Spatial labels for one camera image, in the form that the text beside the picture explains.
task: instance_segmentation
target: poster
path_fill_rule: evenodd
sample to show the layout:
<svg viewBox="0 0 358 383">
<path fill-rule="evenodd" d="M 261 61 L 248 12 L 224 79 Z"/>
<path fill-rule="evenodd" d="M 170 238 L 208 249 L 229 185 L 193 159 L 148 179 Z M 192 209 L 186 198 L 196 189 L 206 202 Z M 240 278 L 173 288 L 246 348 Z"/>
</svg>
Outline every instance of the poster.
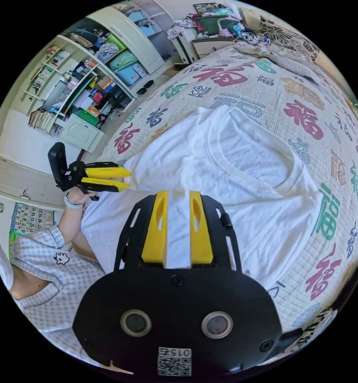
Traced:
<svg viewBox="0 0 358 383">
<path fill-rule="evenodd" d="M 41 231 L 54 225 L 54 212 L 17 202 L 14 206 L 9 231 L 9 258 L 12 255 L 16 237 Z"/>
</svg>

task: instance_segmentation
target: drawer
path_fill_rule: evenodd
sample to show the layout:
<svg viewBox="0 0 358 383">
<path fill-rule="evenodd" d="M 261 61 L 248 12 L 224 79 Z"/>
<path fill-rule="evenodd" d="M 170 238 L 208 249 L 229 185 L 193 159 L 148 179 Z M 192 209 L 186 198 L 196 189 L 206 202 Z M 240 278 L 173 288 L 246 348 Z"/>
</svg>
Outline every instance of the drawer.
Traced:
<svg viewBox="0 0 358 383">
<path fill-rule="evenodd" d="M 209 55 L 232 44 L 232 41 L 193 41 L 198 55 Z"/>
</svg>

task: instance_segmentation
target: bed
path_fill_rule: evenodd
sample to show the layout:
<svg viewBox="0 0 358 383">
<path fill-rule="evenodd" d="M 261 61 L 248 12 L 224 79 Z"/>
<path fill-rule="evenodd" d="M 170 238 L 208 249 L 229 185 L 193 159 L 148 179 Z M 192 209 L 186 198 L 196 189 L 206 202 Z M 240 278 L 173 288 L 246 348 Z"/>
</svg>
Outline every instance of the bed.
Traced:
<svg viewBox="0 0 358 383">
<path fill-rule="evenodd" d="M 283 331 L 306 329 L 358 265 L 358 105 L 305 56 L 240 42 L 188 66 L 140 105 L 100 161 L 124 163 L 195 108 L 240 108 L 297 153 L 323 194 L 319 219 L 269 290 Z"/>
</svg>

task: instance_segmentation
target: qr code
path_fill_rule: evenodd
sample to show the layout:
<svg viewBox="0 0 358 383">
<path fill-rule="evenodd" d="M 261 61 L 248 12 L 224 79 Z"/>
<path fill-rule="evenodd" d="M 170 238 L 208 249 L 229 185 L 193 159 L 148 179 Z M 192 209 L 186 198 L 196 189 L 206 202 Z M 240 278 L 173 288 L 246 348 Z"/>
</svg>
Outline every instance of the qr code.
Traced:
<svg viewBox="0 0 358 383">
<path fill-rule="evenodd" d="M 158 375 L 191 376 L 191 351 L 189 355 L 183 356 L 183 352 L 181 352 L 183 350 L 187 351 L 188 349 L 160 347 L 158 355 Z"/>
</svg>

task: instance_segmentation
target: hand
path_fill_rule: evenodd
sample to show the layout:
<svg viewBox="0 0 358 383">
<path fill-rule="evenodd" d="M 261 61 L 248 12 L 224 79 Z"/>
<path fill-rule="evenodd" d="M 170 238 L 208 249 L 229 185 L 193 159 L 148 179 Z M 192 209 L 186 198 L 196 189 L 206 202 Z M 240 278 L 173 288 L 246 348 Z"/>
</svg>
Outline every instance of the hand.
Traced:
<svg viewBox="0 0 358 383">
<path fill-rule="evenodd" d="M 83 194 L 78 187 L 74 186 L 69 190 L 67 200 L 74 205 L 80 205 L 84 204 L 90 197 L 95 195 L 97 195 L 96 191 L 91 191 L 89 194 Z"/>
</svg>

